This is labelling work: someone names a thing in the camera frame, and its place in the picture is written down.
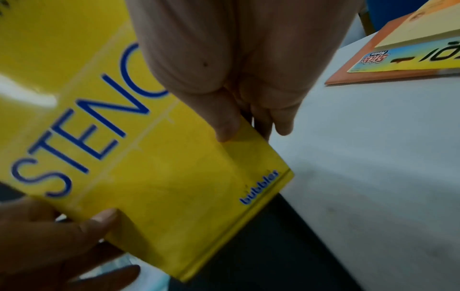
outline yellow paper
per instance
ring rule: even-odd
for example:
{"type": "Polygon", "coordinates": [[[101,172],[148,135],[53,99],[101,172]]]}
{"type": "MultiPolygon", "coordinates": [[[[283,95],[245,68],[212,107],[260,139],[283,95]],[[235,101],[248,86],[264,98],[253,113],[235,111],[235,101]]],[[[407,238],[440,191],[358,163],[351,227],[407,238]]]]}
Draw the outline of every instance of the yellow paper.
{"type": "Polygon", "coordinates": [[[382,40],[377,50],[460,35],[460,0],[431,0],[382,40]]]}
{"type": "Polygon", "coordinates": [[[247,123],[230,142],[150,74],[122,0],[13,1],[0,18],[0,180],[191,278],[293,177],[247,123]]]}

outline fingernail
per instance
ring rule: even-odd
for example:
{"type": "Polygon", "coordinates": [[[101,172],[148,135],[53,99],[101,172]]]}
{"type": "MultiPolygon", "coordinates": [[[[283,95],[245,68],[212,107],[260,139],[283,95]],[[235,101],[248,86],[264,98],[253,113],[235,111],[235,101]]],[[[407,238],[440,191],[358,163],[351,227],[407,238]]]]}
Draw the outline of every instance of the fingernail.
{"type": "Polygon", "coordinates": [[[115,208],[107,209],[94,215],[91,219],[99,223],[107,224],[115,220],[118,210],[115,208]]]}

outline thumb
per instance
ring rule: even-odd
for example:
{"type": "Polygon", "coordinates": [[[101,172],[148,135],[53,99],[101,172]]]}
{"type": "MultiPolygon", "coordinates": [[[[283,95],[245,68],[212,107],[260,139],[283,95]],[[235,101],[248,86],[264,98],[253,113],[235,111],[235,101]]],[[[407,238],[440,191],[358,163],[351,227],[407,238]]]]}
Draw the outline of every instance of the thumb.
{"type": "Polygon", "coordinates": [[[230,140],[240,129],[240,109],[227,89],[194,95],[173,93],[215,130],[219,142],[230,140]]]}
{"type": "Polygon", "coordinates": [[[81,223],[8,222],[0,224],[0,273],[17,273],[59,263],[93,248],[116,224],[109,209],[81,223]]]}

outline hand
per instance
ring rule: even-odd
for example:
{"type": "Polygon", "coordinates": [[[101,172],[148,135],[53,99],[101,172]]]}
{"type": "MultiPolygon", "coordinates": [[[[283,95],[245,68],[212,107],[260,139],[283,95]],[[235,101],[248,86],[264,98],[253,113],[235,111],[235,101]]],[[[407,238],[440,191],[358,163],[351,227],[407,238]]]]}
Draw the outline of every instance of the hand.
{"type": "Polygon", "coordinates": [[[71,281],[123,254],[98,243],[116,224],[118,211],[105,210],[82,223],[55,222],[58,215],[32,198],[0,204],[0,290],[114,291],[137,278],[139,266],[129,266],[71,281]]]}
{"type": "Polygon", "coordinates": [[[293,130],[362,0],[126,2],[153,75],[226,141],[240,112],[266,139],[293,130]]]}

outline white table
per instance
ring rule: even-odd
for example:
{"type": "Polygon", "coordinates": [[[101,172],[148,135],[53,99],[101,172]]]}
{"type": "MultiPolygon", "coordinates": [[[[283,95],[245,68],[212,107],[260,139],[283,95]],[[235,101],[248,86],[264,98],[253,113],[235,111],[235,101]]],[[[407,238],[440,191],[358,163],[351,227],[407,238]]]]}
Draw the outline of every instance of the white table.
{"type": "Polygon", "coordinates": [[[271,145],[283,196],[366,291],[460,290],[460,78],[325,87],[271,145]]]}

